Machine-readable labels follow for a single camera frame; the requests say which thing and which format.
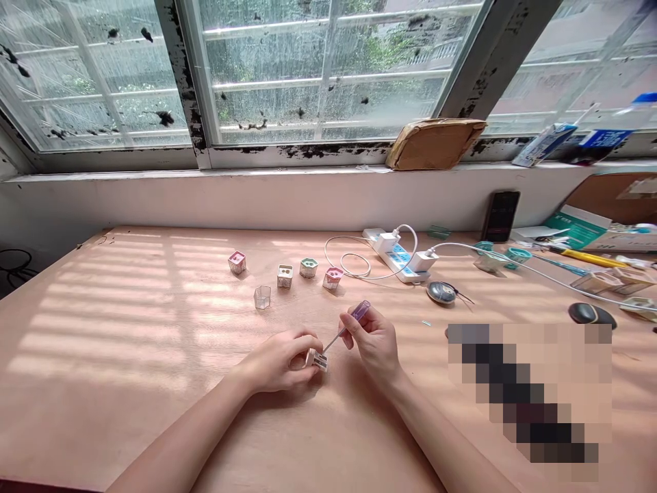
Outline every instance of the bottle cap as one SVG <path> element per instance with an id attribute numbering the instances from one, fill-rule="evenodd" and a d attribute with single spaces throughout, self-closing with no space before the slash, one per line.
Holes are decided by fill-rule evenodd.
<path id="1" fill-rule="evenodd" d="M 633 103 L 657 103 L 657 92 L 644 92 L 637 96 Z"/>

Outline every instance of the black smartphone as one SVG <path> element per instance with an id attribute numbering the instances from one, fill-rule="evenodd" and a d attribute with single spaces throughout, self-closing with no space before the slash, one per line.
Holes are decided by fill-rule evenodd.
<path id="1" fill-rule="evenodd" d="M 520 192 L 497 192 L 491 195 L 481 240 L 504 243 L 511 235 Z"/>

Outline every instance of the power strip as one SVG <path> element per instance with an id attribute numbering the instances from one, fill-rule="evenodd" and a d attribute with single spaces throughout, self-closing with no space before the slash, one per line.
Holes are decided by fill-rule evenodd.
<path id="1" fill-rule="evenodd" d="M 376 239 L 382 234 L 387 233 L 384 229 L 381 228 L 371 228 L 363 230 L 363 238 L 372 243 L 376 242 Z M 390 267 L 393 272 L 401 269 L 410 259 L 411 254 L 408 253 L 403 246 L 399 243 L 395 245 L 393 251 L 386 252 L 384 255 L 379 255 L 383 261 Z M 411 269 L 406 267 L 400 273 L 397 274 L 399 280 L 403 283 L 419 283 L 426 281 L 431 277 L 431 274 L 427 271 L 423 272 L 413 272 Z"/>

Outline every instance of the computer mouse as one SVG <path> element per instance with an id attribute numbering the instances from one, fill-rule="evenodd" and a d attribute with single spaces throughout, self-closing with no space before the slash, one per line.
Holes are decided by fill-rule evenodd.
<path id="1" fill-rule="evenodd" d="M 573 303 L 568 307 L 568 314 L 577 323 L 611 324 L 616 328 L 616 320 L 606 310 L 590 303 Z"/>
<path id="2" fill-rule="evenodd" d="M 449 305 L 456 299 L 456 290 L 447 283 L 432 282 L 426 287 L 426 293 L 436 303 Z"/>

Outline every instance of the screwdriver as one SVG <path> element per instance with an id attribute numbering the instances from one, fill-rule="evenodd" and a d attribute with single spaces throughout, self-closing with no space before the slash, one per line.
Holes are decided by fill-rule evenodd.
<path id="1" fill-rule="evenodd" d="M 358 304 L 358 306 L 356 307 L 356 309 L 354 310 L 354 312 L 351 314 L 351 316 L 352 316 L 353 318 L 355 318 L 356 321 L 360 322 L 360 321 L 361 321 L 361 318 L 363 318 L 363 317 L 365 316 L 365 314 L 368 312 L 368 310 L 370 309 L 371 306 L 372 306 L 372 304 L 371 304 L 369 301 L 367 301 L 367 300 L 362 300 L 362 301 Z M 329 342 L 328 346 L 326 346 L 326 347 L 324 348 L 324 350 L 322 351 L 322 354 L 323 354 L 323 355 L 326 354 L 326 352 L 329 350 L 329 348 L 331 347 L 331 345 L 332 345 L 335 341 L 337 341 L 338 337 L 340 337 L 340 336 L 344 333 L 344 331 L 345 331 L 346 329 L 347 329 L 347 327 L 342 327 L 342 330 L 337 334 L 337 336 L 335 336 L 335 337 L 333 338 L 333 340 L 332 340 L 331 342 Z"/>
<path id="2" fill-rule="evenodd" d="M 572 257 L 577 260 L 583 260 L 590 264 L 599 265 L 602 267 L 627 267 L 628 265 L 623 262 L 618 262 L 617 260 L 606 259 L 604 257 L 599 257 L 598 255 L 591 255 L 590 253 L 578 252 L 564 248 L 562 246 L 552 245 L 548 247 L 551 252 L 559 253 L 565 257 Z"/>

